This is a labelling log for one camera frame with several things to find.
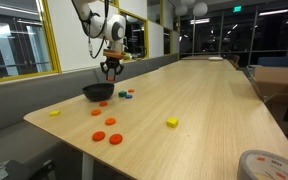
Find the wall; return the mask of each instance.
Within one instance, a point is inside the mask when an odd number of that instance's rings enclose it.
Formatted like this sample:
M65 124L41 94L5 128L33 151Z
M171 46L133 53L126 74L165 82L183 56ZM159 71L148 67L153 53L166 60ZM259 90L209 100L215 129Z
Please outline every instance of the wall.
M163 2L163 8L164 8L164 27L168 29L173 29L173 6L169 1Z
M178 32L172 33L173 40L173 51L171 53L179 53L180 52L180 43L179 43L180 34Z
M84 34L78 15L71 3L71 0L48 0L48 6L59 55L60 65L63 72L85 69L99 66L106 58L101 50L98 58L92 59L88 51L88 37ZM97 1L89 4L93 12L104 17L104 3ZM118 10L110 6L108 18ZM93 55L100 47L101 39L92 39Z
M64 73L99 66L100 62L106 60L106 57L102 55L102 52L96 59L90 57L88 52L88 38L83 32L78 15L75 12L71 0L62 0L61 3L58 3L58 0L47 0L47 3L50 11L60 66ZM90 7L94 12L104 16L103 2L96 1L90 3ZM124 11L147 19L146 0L119 0L119 7ZM110 6L109 18L114 13L118 14L118 8ZM150 21L147 22L149 58L163 56L163 26ZM95 54L100 46L101 40L92 39L91 41L93 44L93 54ZM174 42L177 44L179 42L175 40L173 41L173 49L176 49L176 44L174 44Z
M150 58L164 55L164 29L162 26L148 21Z
M119 0L119 7L127 12L135 14L141 18L147 19L147 1L146 0Z

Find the exit sign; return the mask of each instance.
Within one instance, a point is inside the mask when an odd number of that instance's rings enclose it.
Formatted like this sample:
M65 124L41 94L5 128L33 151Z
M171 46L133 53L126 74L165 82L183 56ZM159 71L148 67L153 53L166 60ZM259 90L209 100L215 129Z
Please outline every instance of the exit sign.
M242 6L235 6L233 12L241 12Z

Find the yellow cube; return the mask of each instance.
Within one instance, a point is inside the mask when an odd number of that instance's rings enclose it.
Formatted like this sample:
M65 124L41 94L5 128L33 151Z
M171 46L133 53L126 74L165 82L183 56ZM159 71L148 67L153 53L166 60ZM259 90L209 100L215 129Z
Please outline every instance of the yellow cube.
M52 111L50 112L50 116L58 116L61 114L61 111Z
M172 128L176 128L176 126L178 125L178 120L176 118L169 118L166 121L166 125Z

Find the chair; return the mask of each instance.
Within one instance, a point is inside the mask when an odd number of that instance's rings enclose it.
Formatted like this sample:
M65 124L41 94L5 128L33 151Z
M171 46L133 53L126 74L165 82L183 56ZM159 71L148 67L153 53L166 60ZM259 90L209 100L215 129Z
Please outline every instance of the chair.
M235 69L237 69L239 67L239 65L238 65L239 60L240 60L240 56L233 55L232 60L229 60L229 61L235 67Z

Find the blue disc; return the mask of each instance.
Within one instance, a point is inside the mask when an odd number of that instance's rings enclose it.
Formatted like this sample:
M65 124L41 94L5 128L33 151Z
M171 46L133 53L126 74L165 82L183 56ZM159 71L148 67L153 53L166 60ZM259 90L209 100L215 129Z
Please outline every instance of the blue disc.
M131 99L132 97L133 97L133 96L132 96L132 95L129 95L129 94L125 96L126 99Z

